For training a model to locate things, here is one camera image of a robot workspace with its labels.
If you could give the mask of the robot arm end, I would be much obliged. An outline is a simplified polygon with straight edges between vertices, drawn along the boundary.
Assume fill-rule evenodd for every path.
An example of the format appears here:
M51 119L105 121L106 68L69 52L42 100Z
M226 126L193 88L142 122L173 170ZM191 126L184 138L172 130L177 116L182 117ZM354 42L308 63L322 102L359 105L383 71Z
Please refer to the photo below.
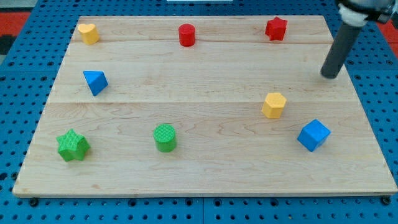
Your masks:
M386 24L397 29L397 0L336 0L343 22L363 27L367 21Z

